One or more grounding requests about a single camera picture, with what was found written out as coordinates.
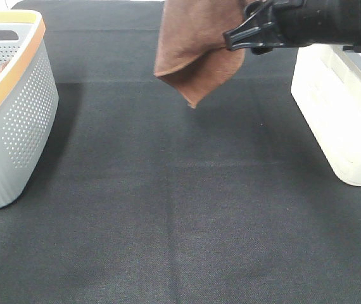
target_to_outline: white plastic container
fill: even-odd
[[[0,207],[23,191],[51,130],[58,93],[35,11],[0,11],[0,30],[18,40],[0,41]]]
[[[300,49],[291,91],[335,174],[361,186],[361,55]]]

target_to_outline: black fabric surface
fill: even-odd
[[[192,110],[151,75],[162,3],[16,8],[43,14],[60,105],[0,210],[0,304],[361,303],[361,188],[291,97],[296,50]]]

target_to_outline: gray plastic basket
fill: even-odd
[[[58,93],[35,11],[0,12],[0,30],[18,40],[0,41],[0,207],[22,193],[44,149]]]

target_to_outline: microfiber cloth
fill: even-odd
[[[243,22],[253,0],[166,0],[154,75],[193,108],[241,67],[245,51],[228,51],[223,33]]]

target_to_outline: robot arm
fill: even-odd
[[[224,33],[231,51],[263,54],[317,43],[361,53],[361,0],[259,0],[246,7],[245,16],[243,24]]]

